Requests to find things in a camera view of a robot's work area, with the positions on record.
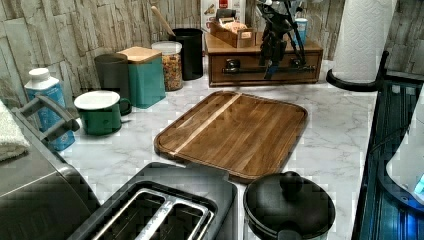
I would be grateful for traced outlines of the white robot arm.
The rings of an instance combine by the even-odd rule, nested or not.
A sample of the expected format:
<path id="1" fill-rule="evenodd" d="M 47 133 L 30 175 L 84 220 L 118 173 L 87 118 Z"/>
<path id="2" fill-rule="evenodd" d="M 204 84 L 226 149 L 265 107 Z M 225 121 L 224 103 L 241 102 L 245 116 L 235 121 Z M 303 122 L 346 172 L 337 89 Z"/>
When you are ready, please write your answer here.
<path id="1" fill-rule="evenodd" d="M 423 82 L 412 69 L 409 29 L 423 24 L 423 0 L 346 0 L 327 81 L 344 90 L 373 92 L 388 81 Z M 384 165 L 396 192 L 423 204 L 423 95 L 390 161 Z"/>

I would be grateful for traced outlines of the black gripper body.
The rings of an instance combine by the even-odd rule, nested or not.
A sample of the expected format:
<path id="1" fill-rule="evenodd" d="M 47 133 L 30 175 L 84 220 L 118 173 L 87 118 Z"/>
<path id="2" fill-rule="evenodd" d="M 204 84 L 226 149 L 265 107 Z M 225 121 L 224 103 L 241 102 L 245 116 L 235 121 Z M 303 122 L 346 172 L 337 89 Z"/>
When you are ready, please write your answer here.
<path id="1" fill-rule="evenodd" d="M 265 80 L 272 78 L 274 69 L 279 67 L 284 57 L 287 45 L 284 35 L 290 35 L 296 28 L 291 5 L 291 0 L 258 0 L 256 5 L 260 16 L 265 20 L 259 60 L 260 66 L 268 68 L 264 75 Z"/>

